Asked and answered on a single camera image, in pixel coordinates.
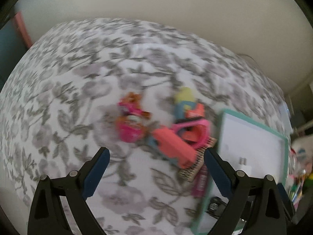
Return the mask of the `white usb charger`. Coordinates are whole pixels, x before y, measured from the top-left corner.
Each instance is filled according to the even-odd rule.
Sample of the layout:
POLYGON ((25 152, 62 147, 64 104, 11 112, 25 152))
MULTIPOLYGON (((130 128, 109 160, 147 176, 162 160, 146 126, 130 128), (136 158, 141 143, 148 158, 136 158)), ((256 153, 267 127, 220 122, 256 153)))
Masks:
POLYGON ((247 176, 251 175, 252 167, 247 164, 247 159, 240 157, 239 170, 242 170, 247 176))

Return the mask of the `magenta lead refill case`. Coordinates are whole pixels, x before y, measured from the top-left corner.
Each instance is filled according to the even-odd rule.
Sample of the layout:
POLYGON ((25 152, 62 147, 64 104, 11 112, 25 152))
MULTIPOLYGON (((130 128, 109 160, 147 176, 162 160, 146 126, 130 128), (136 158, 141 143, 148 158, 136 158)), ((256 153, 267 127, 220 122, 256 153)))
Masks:
POLYGON ((195 185, 192 188, 191 195, 194 198, 202 198, 205 195, 205 190, 207 187, 209 172, 207 166, 204 164, 200 169, 199 173, 196 175, 195 185))

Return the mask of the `black toy car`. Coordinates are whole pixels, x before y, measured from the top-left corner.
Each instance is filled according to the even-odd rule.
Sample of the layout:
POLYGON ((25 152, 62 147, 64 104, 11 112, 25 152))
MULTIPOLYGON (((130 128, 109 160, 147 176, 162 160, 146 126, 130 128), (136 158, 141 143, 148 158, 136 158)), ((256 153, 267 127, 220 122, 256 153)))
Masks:
POLYGON ((210 199, 206 213, 215 219, 219 219, 223 214, 226 206, 227 203, 225 203, 221 198, 214 196, 210 199))

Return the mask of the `gold greek-key lighter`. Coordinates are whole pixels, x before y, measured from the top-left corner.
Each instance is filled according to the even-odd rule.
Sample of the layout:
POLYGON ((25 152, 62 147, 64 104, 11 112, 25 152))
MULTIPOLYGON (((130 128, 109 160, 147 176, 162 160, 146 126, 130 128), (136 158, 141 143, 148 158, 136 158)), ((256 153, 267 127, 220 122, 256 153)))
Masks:
POLYGON ((185 181, 192 182, 204 165, 205 150, 208 148, 212 148, 216 144, 216 142, 216 138, 209 137, 207 139, 207 142, 202 147, 196 150, 196 161, 194 162, 194 164, 187 169, 180 169, 178 172, 178 177, 185 181))

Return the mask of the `coral blue toy knife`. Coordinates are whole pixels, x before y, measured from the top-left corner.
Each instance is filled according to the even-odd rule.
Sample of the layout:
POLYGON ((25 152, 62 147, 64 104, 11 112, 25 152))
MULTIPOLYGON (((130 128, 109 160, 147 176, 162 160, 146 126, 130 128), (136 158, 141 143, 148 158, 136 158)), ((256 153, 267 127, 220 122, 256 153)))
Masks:
POLYGON ((196 150, 168 127, 155 129, 148 137, 148 145, 181 169, 191 167, 196 161, 196 150))

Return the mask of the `pink kids watch band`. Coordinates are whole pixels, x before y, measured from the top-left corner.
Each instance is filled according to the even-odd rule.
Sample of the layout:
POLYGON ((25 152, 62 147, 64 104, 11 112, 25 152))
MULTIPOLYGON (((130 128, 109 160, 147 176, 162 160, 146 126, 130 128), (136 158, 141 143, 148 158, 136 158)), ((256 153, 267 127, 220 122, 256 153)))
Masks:
POLYGON ((171 129, 194 149, 203 147, 210 136, 210 122, 204 118, 172 124, 171 129))

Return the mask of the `pink puppy toy figure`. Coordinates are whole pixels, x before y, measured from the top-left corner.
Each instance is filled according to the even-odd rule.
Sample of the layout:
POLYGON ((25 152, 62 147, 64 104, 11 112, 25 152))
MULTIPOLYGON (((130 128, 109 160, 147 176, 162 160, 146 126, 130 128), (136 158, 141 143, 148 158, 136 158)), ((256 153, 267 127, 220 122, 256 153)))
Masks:
POLYGON ((116 119, 116 128, 124 142, 134 143, 143 139, 148 132, 144 120, 150 120, 152 114, 142 108, 141 99, 140 94, 128 92, 117 103, 121 115, 116 119))

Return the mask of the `teal shallow box tray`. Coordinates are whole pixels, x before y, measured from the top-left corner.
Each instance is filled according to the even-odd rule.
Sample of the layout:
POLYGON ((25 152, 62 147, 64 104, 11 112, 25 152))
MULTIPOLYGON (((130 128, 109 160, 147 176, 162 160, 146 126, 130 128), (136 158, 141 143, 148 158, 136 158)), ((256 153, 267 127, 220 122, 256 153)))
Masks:
POLYGON ((217 127, 218 141, 214 149, 235 169, 250 177, 273 176, 285 184, 288 174, 288 138, 270 127, 239 112, 225 109, 217 127))

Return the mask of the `floral fleece blanket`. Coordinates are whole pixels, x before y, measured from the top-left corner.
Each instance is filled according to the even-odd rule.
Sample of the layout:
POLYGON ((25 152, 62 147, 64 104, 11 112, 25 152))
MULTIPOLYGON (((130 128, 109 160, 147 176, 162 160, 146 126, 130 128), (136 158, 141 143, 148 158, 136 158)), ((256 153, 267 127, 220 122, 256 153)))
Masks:
POLYGON ((148 133, 175 122, 183 94, 215 129, 228 108, 284 134, 283 91, 244 58, 195 34, 140 20, 61 23, 19 60, 1 90, 1 158, 28 219, 41 175, 66 176, 105 146, 111 160, 87 203, 108 234, 190 234, 198 200, 145 138, 123 142, 122 98, 141 96, 148 133))

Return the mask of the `white power strip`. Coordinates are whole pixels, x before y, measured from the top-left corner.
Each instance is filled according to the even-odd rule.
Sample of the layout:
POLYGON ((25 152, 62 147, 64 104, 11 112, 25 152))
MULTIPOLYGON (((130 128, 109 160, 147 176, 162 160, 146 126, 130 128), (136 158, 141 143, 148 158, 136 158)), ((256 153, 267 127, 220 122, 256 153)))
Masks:
POLYGON ((288 105, 286 104, 286 102, 282 102, 282 104, 280 105, 280 113, 281 113, 282 121, 284 123, 286 131, 292 132, 292 125, 290 121, 291 115, 290 115, 288 105))

